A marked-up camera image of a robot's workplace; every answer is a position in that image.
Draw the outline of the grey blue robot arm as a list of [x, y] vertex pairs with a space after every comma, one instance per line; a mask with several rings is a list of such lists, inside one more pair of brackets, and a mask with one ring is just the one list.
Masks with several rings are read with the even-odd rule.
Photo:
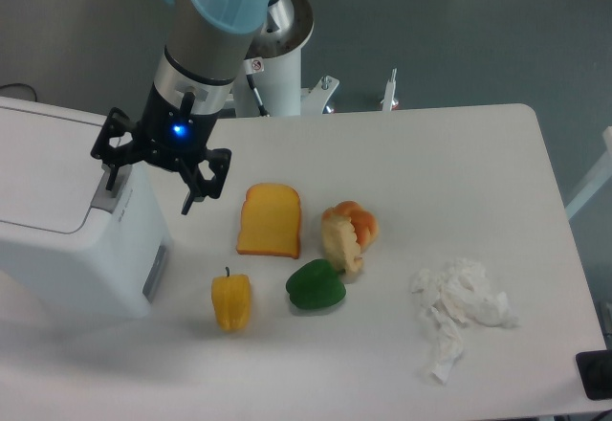
[[308, 0], [172, 0], [175, 17], [142, 117], [109, 112], [92, 148], [108, 188], [146, 162], [178, 173], [186, 202], [217, 198], [231, 153], [208, 139], [228, 101], [238, 117], [302, 111], [301, 53], [314, 29]]

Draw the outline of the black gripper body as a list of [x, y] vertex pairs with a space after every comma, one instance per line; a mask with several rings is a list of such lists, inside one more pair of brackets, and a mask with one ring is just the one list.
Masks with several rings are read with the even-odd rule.
[[221, 153], [207, 147], [218, 116], [197, 115], [195, 101], [187, 92], [178, 106], [173, 105], [151, 86], [136, 131], [139, 161], [169, 171], [179, 171], [179, 164], [191, 171], [202, 162], [211, 171], [220, 170]]

